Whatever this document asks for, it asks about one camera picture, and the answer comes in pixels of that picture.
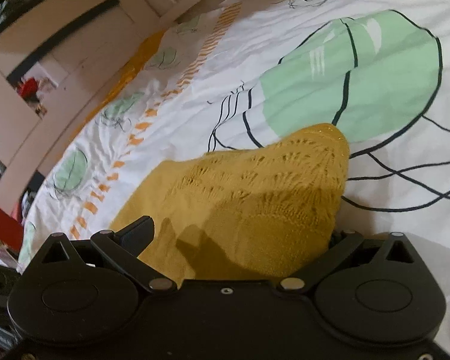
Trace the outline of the mustard yellow knit garment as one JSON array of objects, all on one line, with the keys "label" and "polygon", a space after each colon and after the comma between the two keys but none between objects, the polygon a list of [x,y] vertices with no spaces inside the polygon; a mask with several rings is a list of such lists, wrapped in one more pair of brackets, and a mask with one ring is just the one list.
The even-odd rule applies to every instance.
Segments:
[{"label": "mustard yellow knit garment", "polygon": [[317,124],[260,149],[167,160],[111,227],[151,217],[154,238],[139,259],[177,283],[278,279],[327,250],[349,154],[338,128]]}]

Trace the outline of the red box on floor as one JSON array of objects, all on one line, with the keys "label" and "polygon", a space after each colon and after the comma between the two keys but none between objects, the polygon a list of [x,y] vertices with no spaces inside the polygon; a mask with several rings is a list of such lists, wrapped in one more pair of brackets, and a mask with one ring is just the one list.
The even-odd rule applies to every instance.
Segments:
[{"label": "red box on floor", "polygon": [[0,208],[0,240],[13,252],[23,245],[23,226]]}]

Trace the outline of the orange bed sheet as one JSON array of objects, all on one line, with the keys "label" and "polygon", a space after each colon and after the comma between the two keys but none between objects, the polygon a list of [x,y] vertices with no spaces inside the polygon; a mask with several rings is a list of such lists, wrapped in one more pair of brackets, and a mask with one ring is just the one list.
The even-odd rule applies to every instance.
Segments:
[{"label": "orange bed sheet", "polygon": [[74,141],[81,130],[107,105],[113,102],[117,96],[122,92],[122,90],[132,82],[136,76],[143,70],[145,63],[153,57],[158,51],[161,44],[161,40],[167,30],[163,29],[157,31],[145,38],[139,44],[134,55],[127,61],[127,63],[119,71],[120,77],[118,82],[111,88],[111,90],[106,94],[105,98],[88,114],[81,125],[76,128],[72,133],[69,143]]}]

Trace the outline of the red clutter beyond bed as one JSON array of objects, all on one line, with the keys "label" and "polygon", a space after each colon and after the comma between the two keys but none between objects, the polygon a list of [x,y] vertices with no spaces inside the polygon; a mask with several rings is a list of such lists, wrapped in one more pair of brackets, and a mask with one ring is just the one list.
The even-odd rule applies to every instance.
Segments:
[{"label": "red clutter beyond bed", "polygon": [[29,78],[23,77],[17,84],[16,91],[26,102],[28,107],[42,119],[47,113],[47,108],[44,105],[44,98],[56,88],[57,86],[55,83],[47,76],[31,76]]}]

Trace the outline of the white leaf-print duvet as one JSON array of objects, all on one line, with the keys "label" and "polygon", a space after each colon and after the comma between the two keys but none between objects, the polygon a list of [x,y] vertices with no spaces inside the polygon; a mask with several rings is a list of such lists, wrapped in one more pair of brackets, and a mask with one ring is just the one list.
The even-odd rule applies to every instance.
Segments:
[{"label": "white leaf-print duvet", "polygon": [[417,242],[445,294],[450,353],[450,0],[249,0],[169,28],[46,177],[18,268],[51,233],[113,229],[164,161],[321,124],[349,144],[334,229]]}]

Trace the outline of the beige wooden bed frame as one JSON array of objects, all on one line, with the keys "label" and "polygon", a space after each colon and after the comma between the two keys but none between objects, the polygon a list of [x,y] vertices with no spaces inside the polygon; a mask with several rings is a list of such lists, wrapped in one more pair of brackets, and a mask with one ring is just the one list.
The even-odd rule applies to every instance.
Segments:
[{"label": "beige wooden bed frame", "polygon": [[[10,214],[36,173],[48,172],[96,93],[141,40],[190,11],[227,0],[0,0],[0,208]],[[22,78],[49,77],[40,119],[17,94]]]}]

